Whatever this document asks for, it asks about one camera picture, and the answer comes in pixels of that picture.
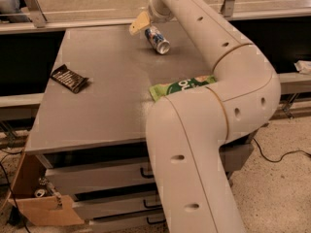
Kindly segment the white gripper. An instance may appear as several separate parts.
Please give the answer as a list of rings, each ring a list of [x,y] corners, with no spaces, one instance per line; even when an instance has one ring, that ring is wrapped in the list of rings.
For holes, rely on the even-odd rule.
[[[129,33],[138,34],[141,30],[148,28],[153,23],[164,23],[170,21],[174,15],[161,0],[149,0],[148,12],[144,11],[130,24]]]

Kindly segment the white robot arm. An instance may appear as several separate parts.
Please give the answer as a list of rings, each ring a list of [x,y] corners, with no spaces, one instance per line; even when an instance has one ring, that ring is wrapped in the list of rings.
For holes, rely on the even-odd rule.
[[[149,20],[175,17],[214,83],[160,98],[146,140],[170,233],[247,233],[219,149],[267,123],[281,95],[259,48],[203,0],[150,0]]]

